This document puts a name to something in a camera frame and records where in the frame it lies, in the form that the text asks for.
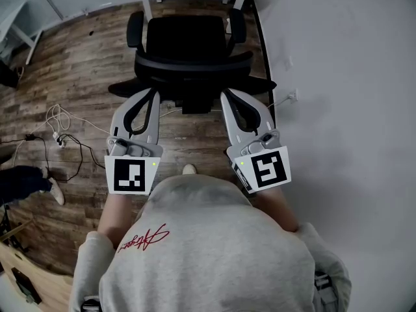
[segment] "black office chair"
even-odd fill
[[[127,45],[136,48],[137,78],[109,86],[109,92],[130,97],[156,88],[161,101],[170,99],[183,113],[206,113],[225,88],[249,94],[272,90],[272,81],[250,77],[253,53],[231,55],[235,44],[246,41],[240,10],[229,13],[231,38],[226,43],[218,16],[169,16],[148,23],[146,51],[142,45],[144,14],[136,12],[127,25]]]

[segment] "chair armrest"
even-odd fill
[[[231,37],[235,43],[244,43],[246,41],[246,22],[244,14],[239,9],[231,9],[229,12],[229,22],[231,25]]]
[[[130,15],[129,23],[127,24],[127,45],[129,47],[142,45],[143,20],[143,12],[135,12]]]

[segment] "wooden floor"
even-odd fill
[[[166,0],[152,5],[154,17],[197,14],[221,16],[223,20],[230,8],[214,0]],[[108,93],[107,87],[135,76],[135,52],[127,47],[125,32],[130,14],[141,9],[141,4],[137,3],[109,8],[46,31],[18,90],[0,86],[1,141],[20,139],[31,133],[45,121],[46,111],[56,103],[109,130],[114,110],[125,99]],[[254,52],[252,75],[265,78],[257,27],[250,7],[246,8],[245,17],[248,38],[238,50]],[[21,52],[13,64],[23,62],[26,56],[27,51]],[[268,95],[264,94],[260,99],[267,103]],[[173,109],[173,103],[164,102],[161,114]],[[71,119],[68,132],[91,146],[103,164],[107,134],[76,119]],[[80,160],[78,145],[69,142],[65,149],[60,149],[48,125],[35,134],[46,140],[53,175],[61,179],[73,175]],[[228,139],[221,112],[187,116],[175,112],[161,118],[159,144],[164,153],[155,184],[180,174],[187,163],[195,164],[201,174],[236,181],[223,154]],[[37,192],[10,205],[8,212],[13,226],[30,218],[34,220],[18,239],[29,246],[27,255],[33,261],[59,274],[73,274],[78,247],[85,235],[97,228],[107,195],[105,170],[92,162],[85,149],[83,157],[79,175],[67,183],[60,183],[66,199],[64,207],[48,193]],[[16,165],[19,164],[46,166],[43,142],[24,142],[16,159]],[[2,169],[11,166],[12,161],[8,161]],[[144,197],[135,198],[136,213],[145,201]]]

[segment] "sleeve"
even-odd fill
[[[346,311],[350,301],[351,281],[344,263],[329,251],[312,224],[302,224],[295,235],[305,243],[315,260],[315,271],[323,272],[331,278],[338,297],[337,311]]]
[[[114,248],[108,237],[93,231],[79,247],[73,275],[69,312],[80,312],[86,296],[98,296],[99,281],[114,258]]]

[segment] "red embroidered logo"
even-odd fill
[[[121,250],[125,250],[126,248],[130,248],[132,246],[137,246],[137,249],[139,249],[141,246],[143,246],[143,250],[145,251],[146,248],[150,244],[153,244],[155,242],[160,242],[162,239],[164,239],[167,235],[169,235],[169,231],[161,231],[161,229],[166,225],[163,224],[154,234],[150,235],[150,229],[148,229],[148,232],[144,236],[139,237],[138,235],[135,235],[132,240],[125,243],[120,247],[120,249],[117,251],[119,253]]]

